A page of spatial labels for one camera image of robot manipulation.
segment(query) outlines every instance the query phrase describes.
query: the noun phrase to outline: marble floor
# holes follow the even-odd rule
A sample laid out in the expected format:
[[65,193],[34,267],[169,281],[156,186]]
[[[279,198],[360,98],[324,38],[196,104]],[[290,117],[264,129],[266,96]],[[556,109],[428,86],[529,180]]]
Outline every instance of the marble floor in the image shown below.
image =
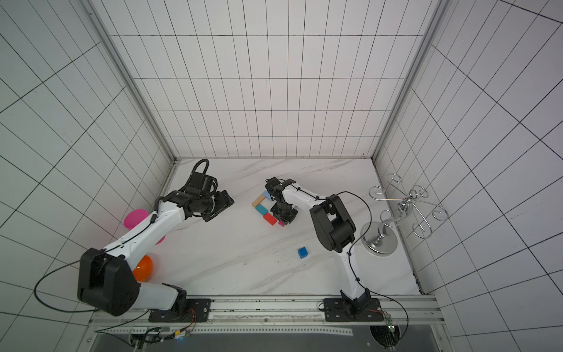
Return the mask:
[[[197,160],[182,160],[169,186],[183,186]],[[361,196],[373,218],[386,209],[368,189],[379,181],[370,159],[210,159],[207,174],[217,178],[235,204],[210,222],[190,218],[149,252],[155,269],[150,281],[169,283],[189,295],[338,295],[336,262],[318,241],[309,212],[300,211],[289,225],[271,226],[251,203],[273,176],[296,180],[320,195],[347,190]],[[342,194],[356,238],[369,212],[363,202]],[[270,209],[274,202],[262,204]],[[309,255],[300,259],[297,250]],[[417,295],[405,249],[399,242],[389,257],[375,257],[356,244],[363,285],[382,294]]]

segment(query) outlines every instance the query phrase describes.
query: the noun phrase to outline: wooden block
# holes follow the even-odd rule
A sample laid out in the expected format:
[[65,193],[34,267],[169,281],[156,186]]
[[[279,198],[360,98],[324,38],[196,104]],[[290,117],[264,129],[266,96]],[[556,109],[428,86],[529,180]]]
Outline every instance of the wooden block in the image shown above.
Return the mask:
[[254,208],[256,208],[258,206],[258,204],[262,203],[262,201],[266,199],[266,196],[261,194],[258,198],[256,198],[256,200],[254,202],[252,202],[252,206]]

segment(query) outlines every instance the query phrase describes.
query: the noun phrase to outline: metal bracket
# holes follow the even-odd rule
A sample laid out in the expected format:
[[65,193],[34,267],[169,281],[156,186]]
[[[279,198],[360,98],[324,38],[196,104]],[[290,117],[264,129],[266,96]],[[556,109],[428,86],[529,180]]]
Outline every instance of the metal bracket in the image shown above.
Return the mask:
[[325,298],[324,319],[327,322],[382,322],[383,311],[377,298],[372,298],[368,306],[356,314],[355,319],[345,314],[343,310],[344,300],[342,298]]
[[[325,318],[325,312],[319,310],[325,299],[342,300],[341,296],[207,296],[207,321],[196,324],[190,333],[336,333],[351,334],[351,326],[386,325],[382,321],[330,321]],[[401,295],[390,296],[405,307],[409,314],[409,325],[443,325],[445,324],[436,299],[432,295]],[[188,297],[189,300],[202,302],[198,296]],[[382,311],[388,312],[393,324],[406,324],[406,315],[396,302],[388,298],[377,296]],[[96,330],[122,324],[137,318],[139,312],[127,312],[116,318],[104,312],[96,312],[84,334],[78,349],[79,352],[90,351],[97,337]],[[124,324],[118,328],[107,330],[110,333],[129,334],[144,333],[147,328],[162,326],[162,331],[174,331],[185,327],[185,323],[154,323],[146,318]]]
[[[208,298],[199,299],[186,299],[186,306],[189,310],[190,308],[195,311],[195,322],[205,323],[209,317],[209,306],[211,305],[211,300]],[[186,314],[182,318],[178,317],[167,311],[153,310],[150,312],[149,322],[150,323],[189,323],[191,322],[191,314]]]

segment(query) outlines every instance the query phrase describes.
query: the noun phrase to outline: black mounting plate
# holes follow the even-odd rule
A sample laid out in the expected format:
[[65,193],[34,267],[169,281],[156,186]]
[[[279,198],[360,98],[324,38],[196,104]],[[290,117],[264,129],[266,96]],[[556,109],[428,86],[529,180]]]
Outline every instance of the black mounting plate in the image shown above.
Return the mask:
[[344,300],[342,298],[325,298],[324,304],[324,319],[327,322],[382,322],[384,320],[383,313],[376,313],[374,311],[381,311],[381,305],[377,298],[369,300],[368,306],[356,314],[356,319],[351,319],[344,313]]
[[274,218],[276,218],[278,220],[282,220],[286,224],[290,224],[293,221],[293,219],[295,219],[295,217],[297,216],[297,210],[296,209],[291,209],[289,214],[286,215],[286,216],[280,216],[281,210],[280,210],[277,202],[272,206],[270,211],[271,211],[272,215],[274,215]]
[[[209,317],[209,307],[211,300],[208,298],[201,298],[197,300],[186,299],[187,310],[192,308],[195,311],[195,322],[205,323]],[[150,312],[149,321],[151,323],[191,323],[191,313],[184,315],[181,319],[168,314],[166,311],[152,311]]]

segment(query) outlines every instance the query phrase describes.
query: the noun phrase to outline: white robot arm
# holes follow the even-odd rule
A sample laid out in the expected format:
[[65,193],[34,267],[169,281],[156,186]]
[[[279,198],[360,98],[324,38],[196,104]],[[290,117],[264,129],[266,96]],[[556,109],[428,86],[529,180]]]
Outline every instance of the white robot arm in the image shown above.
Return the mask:
[[276,177],[266,180],[266,190],[276,201],[272,214],[286,224],[297,215],[295,207],[309,211],[320,243],[336,253],[334,258],[339,270],[341,295],[350,305],[350,315],[361,311],[369,301],[370,293],[360,285],[354,274],[358,272],[352,246],[356,227],[340,198],[335,194],[322,197],[301,188],[291,179],[279,180]]
[[[202,163],[206,163],[203,173],[196,172]],[[132,271],[174,226],[191,216],[207,222],[233,205],[227,191],[217,190],[217,179],[205,174],[208,167],[209,160],[198,161],[186,184],[159,197],[149,217],[102,250],[90,248],[82,255],[78,274],[80,301],[115,316],[129,309],[166,311],[171,319],[186,314],[185,290],[137,282]]]

